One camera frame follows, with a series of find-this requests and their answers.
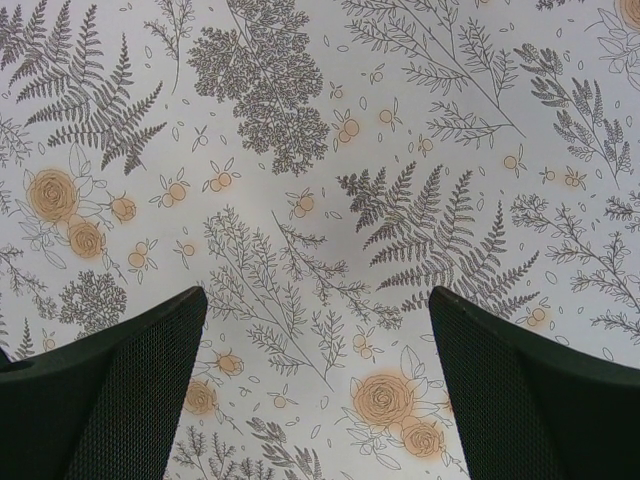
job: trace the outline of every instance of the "floral patterned surface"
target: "floral patterned surface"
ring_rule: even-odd
[[[640,1],[0,2],[0,347],[209,298],[167,479],[467,478],[445,284],[639,366]]]

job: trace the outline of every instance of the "orange flower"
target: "orange flower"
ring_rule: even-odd
[[[226,355],[218,355],[215,365],[222,373],[225,373],[230,377],[240,375],[244,370],[244,362],[242,359],[235,355],[231,355],[231,352]]]
[[[356,392],[353,404],[369,424],[388,426],[411,413],[413,397],[406,383],[392,375],[367,378]]]
[[[111,202],[111,212],[121,222],[128,222],[136,216],[136,204],[128,198],[116,198]]]
[[[35,212],[47,222],[69,218],[78,208],[73,181],[60,170],[39,172],[27,188],[27,198]]]
[[[627,27],[640,32],[640,0],[616,0],[616,10]]]
[[[184,408],[194,415],[203,415],[218,406],[218,395],[204,382],[191,380],[184,399]]]
[[[402,441],[411,455],[429,457],[442,449],[444,435],[433,425],[406,417],[402,422]]]
[[[89,222],[76,223],[69,227],[71,249],[82,258],[92,258],[102,252],[102,235]]]

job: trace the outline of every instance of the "line drawing of plant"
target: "line drawing of plant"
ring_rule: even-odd
[[[17,295],[25,293],[33,295],[33,304],[38,309],[41,318],[53,320],[57,314],[57,305],[51,297],[45,297],[44,292],[47,286],[38,277],[30,272],[23,272],[16,265],[18,258],[22,258],[24,251],[12,245],[0,248],[0,267],[5,267],[0,271],[0,277],[9,276],[9,288]]]
[[[305,249],[317,250],[325,243],[327,240],[324,236],[298,233],[293,227],[280,223],[273,212],[272,215],[286,241],[286,246],[281,249],[280,259],[286,260],[284,269],[294,281],[311,277],[316,281],[313,293],[323,305],[329,304],[331,292],[335,292],[342,299],[348,300],[347,307],[351,313],[364,323],[371,323],[375,319],[378,325],[387,330],[400,328],[402,316],[397,307],[387,307],[377,302],[371,305],[369,299],[363,299],[370,293],[369,286],[364,282],[357,280],[347,284],[333,281],[334,277],[344,277],[349,271],[344,260],[328,264],[306,253]]]
[[[240,462],[232,460],[236,448],[221,441],[217,432],[213,434],[211,447],[213,452],[207,461],[209,470],[206,470],[201,459],[208,451],[206,437],[190,425],[187,427],[186,443],[183,440],[176,442],[177,453],[172,459],[183,467],[199,470],[205,480],[210,478],[207,472],[215,480],[275,480],[275,470],[265,467],[263,460],[249,457]]]
[[[4,187],[4,180],[0,180],[0,213],[7,215],[11,210],[11,192],[2,190],[2,187]]]
[[[144,28],[151,30],[151,35],[159,37],[165,46],[167,57],[176,62],[176,77],[171,95],[176,91],[180,79],[180,40],[191,38],[193,27],[188,22],[195,20],[191,0],[155,0],[162,11],[162,16],[169,22],[169,28],[159,20],[144,22]]]
[[[81,326],[78,338],[118,324],[127,308],[127,292],[116,285],[109,272],[78,272],[77,283],[72,280],[65,285],[60,299],[59,320]]]
[[[615,10],[610,12],[598,8],[598,13],[601,20],[597,23],[602,23],[609,32],[608,36],[598,37],[598,42],[608,53],[601,56],[600,60],[610,62],[609,72],[615,74],[624,72],[629,84],[636,90],[640,90],[640,60],[638,59],[640,35],[625,25]]]
[[[620,197],[611,196],[607,199],[607,206],[604,215],[609,220],[627,222],[624,228],[631,233],[640,231],[640,193],[629,192],[629,200],[632,203],[624,202]]]
[[[322,93],[323,80],[305,51],[309,21],[295,0],[226,0],[237,29],[204,28],[187,64],[195,68],[196,91],[219,103],[235,101],[243,121],[238,134],[244,148],[261,155],[273,150],[274,174],[296,176],[322,160],[329,127],[310,98]]]
[[[602,157],[616,186],[620,188],[618,174],[633,173],[631,147],[624,140],[620,122],[617,119],[609,121],[604,117],[602,93],[597,80],[592,82],[592,88],[588,80],[581,83],[572,78],[574,88],[569,93],[560,83],[559,77],[563,74],[564,66],[555,50],[538,50],[525,43],[522,49],[516,48],[514,51],[525,62],[521,67],[534,75],[531,80],[534,89],[531,93],[543,105],[557,109],[558,120],[557,123],[554,122],[553,128],[570,144],[567,147],[569,153],[585,162],[590,161],[594,154]],[[569,109],[578,114],[578,120],[574,119]]]
[[[371,44],[372,51],[401,52],[411,59],[403,68],[408,82],[430,87],[431,93],[441,90],[444,96],[452,87],[460,92],[475,88],[503,119],[489,124],[473,112],[462,114],[457,106],[447,109],[443,102],[435,102],[431,112],[442,114],[428,122],[433,138],[442,134],[441,141],[453,138],[463,145],[475,140],[476,148],[484,139],[492,148],[493,134],[500,128],[513,128],[525,137],[500,105],[501,93],[512,88],[517,78],[511,52],[496,51],[477,20],[470,17],[466,24],[459,24],[458,5],[458,0],[342,1],[347,15],[354,17],[347,26],[354,42]],[[428,24],[429,17],[437,22],[435,29]],[[436,60],[434,53],[444,55],[446,62]],[[491,89],[481,84],[487,79]]]
[[[359,214],[356,233],[379,225],[363,250],[387,242],[387,246],[372,257],[370,266],[394,262],[413,264],[383,280],[378,290],[420,288],[403,301],[402,311],[408,312],[426,308],[430,289],[446,285],[498,316],[511,317],[539,294],[508,297],[509,291],[533,267],[539,252],[522,265],[500,272],[499,257],[507,252],[501,202],[498,202],[491,229],[474,245],[475,235],[465,226],[475,222],[469,196],[473,172],[463,173],[450,197],[443,202],[440,193],[443,166],[436,166],[424,187],[414,194],[410,189],[416,165],[415,161],[409,163],[389,187],[385,167],[374,179],[367,169],[359,177],[355,173],[337,177],[346,195],[353,197],[350,210]]]
[[[127,39],[122,35],[118,63],[108,77],[97,61],[103,56],[96,30],[97,6],[91,5],[77,35],[76,45],[70,28],[70,4],[66,0],[47,35],[45,9],[40,0],[26,25],[18,4],[11,18],[6,7],[0,9],[0,69],[19,64],[9,87],[31,79],[20,89],[17,103],[29,99],[57,98],[29,117],[25,127],[39,122],[68,122],[49,136],[47,144],[56,147],[79,143],[103,152],[101,168],[125,157],[124,173],[143,166],[141,155],[149,141],[166,123],[140,128],[155,103],[162,82],[143,100],[132,102],[128,87],[133,85]]]
[[[299,337],[308,321],[300,289],[291,282],[281,286],[271,239],[260,229],[253,232],[232,207],[225,207],[204,222],[209,254],[223,260],[211,271],[207,288],[213,318],[253,320],[247,330],[252,343],[269,355],[269,364],[281,375],[295,375],[300,367],[313,369],[333,391],[323,373],[308,357]]]
[[[320,458],[314,449],[309,451],[308,448],[294,446],[295,454],[292,454],[286,447],[287,435],[280,425],[264,422],[257,417],[247,421],[247,424],[253,429],[251,434],[263,442],[264,457],[274,467],[284,468],[287,480],[325,480]]]
[[[587,230],[582,227],[582,219],[572,213],[564,203],[555,208],[551,219],[545,211],[549,202],[536,194],[519,195],[514,201],[511,212],[513,223],[517,227],[533,228],[536,233],[551,232],[551,238],[562,238],[560,245],[547,246],[546,256],[558,265],[579,261],[585,268],[591,265],[591,272],[577,269],[571,278],[574,293],[587,289],[598,290],[612,296],[622,303],[629,313],[621,311],[606,313],[591,318],[592,326],[604,325],[605,330],[620,328],[631,335],[635,345],[640,344],[640,298],[631,291],[632,284],[640,285],[640,276],[627,273],[624,262],[631,254],[618,231],[609,234],[610,240],[603,245],[603,253],[597,253],[592,242],[583,238]]]
[[[2,119],[0,115],[0,165],[7,166],[7,161],[13,158],[16,165],[22,166],[24,157],[31,156],[31,141],[25,137],[28,135],[22,129],[22,125],[13,123],[12,118]]]

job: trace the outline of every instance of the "orange circle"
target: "orange circle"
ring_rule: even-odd
[[[356,135],[358,135],[358,133],[360,133],[360,125],[358,125],[358,122],[356,122],[353,118],[350,118],[349,120],[344,122],[344,131],[350,137],[355,137]]]
[[[231,185],[231,175],[229,175],[227,172],[222,172],[218,177],[218,182],[220,182],[220,185],[222,185],[223,187],[228,187],[229,185]]]
[[[181,202],[187,196],[186,189],[179,183],[174,183],[169,187],[169,195],[177,202]]]
[[[391,120],[393,120],[393,113],[391,113],[390,110],[383,110],[380,112],[379,117],[382,123],[391,123]]]
[[[129,265],[133,268],[142,268],[144,266],[144,257],[138,252],[129,255]]]
[[[276,408],[284,408],[287,405],[287,399],[284,398],[282,395],[278,395],[276,398],[273,399],[273,404],[275,405]]]
[[[518,166],[518,160],[513,155],[509,155],[508,157],[504,157],[504,166],[509,170],[513,170]]]
[[[302,197],[298,202],[298,205],[300,205],[300,208],[302,208],[305,212],[310,212],[311,210],[313,210],[313,198],[309,196]]]
[[[365,338],[364,335],[356,335],[355,337],[353,337],[353,346],[354,347],[362,347],[364,345],[367,344],[367,339]]]

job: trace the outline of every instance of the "fern frond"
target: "fern frond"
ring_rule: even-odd
[[[433,230],[436,225],[435,215],[439,213],[440,203],[440,172],[442,165],[433,169],[427,182],[409,206],[408,218],[417,228]]]
[[[96,70],[104,70],[104,67],[91,60],[91,57],[103,55],[97,46],[100,45],[98,32],[96,31],[96,10],[97,5],[91,5],[87,10],[82,26],[80,27],[79,38],[76,42],[76,51],[71,58],[69,72],[80,85],[95,88],[93,81],[102,81],[102,76]]]
[[[393,242],[391,245],[380,250],[369,263],[369,266],[378,265],[392,261],[420,261],[426,259],[429,253],[432,240],[420,234],[411,234],[406,239]]]
[[[460,225],[460,223],[475,221],[473,217],[465,213],[473,211],[473,207],[470,205],[471,197],[467,195],[472,174],[471,170],[467,170],[460,177],[451,192],[449,204],[445,207],[443,218],[435,230],[436,240],[445,252],[451,251],[458,255],[463,255],[460,249],[461,246],[472,248],[471,243],[464,236],[473,237],[473,232]]]

